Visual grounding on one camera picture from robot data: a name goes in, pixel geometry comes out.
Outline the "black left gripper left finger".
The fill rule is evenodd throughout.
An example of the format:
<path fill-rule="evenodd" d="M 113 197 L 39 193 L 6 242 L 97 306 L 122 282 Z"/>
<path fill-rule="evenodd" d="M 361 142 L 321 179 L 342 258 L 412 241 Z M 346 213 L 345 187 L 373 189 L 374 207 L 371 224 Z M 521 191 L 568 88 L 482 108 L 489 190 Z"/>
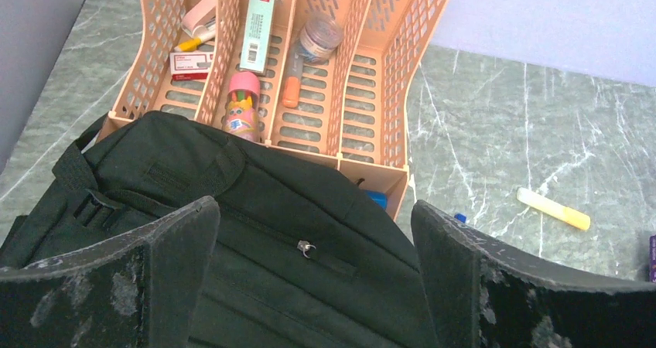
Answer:
<path fill-rule="evenodd" d="M 76 251 L 1 272 L 3 347 L 184 347 L 220 224 L 205 196 Z"/>

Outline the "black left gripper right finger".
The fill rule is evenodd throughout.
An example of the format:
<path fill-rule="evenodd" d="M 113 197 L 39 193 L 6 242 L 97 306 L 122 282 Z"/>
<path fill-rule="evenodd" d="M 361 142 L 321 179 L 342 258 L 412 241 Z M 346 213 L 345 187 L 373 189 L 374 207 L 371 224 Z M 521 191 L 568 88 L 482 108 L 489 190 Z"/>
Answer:
<path fill-rule="evenodd" d="M 412 236 L 441 347 L 653 347 L 655 286 L 536 257 L 418 201 Z"/>

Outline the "black student backpack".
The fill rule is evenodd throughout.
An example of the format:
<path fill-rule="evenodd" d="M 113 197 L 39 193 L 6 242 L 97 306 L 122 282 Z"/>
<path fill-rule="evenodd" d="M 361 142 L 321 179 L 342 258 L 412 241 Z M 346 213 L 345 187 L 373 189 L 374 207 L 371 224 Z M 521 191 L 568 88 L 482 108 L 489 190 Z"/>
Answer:
<path fill-rule="evenodd" d="M 88 247 L 205 196 L 216 244 L 184 346 L 434 347 L 416 250 L 334 169 L 152 111 L 75 139 L 1 248 L 1 272 Z"/>

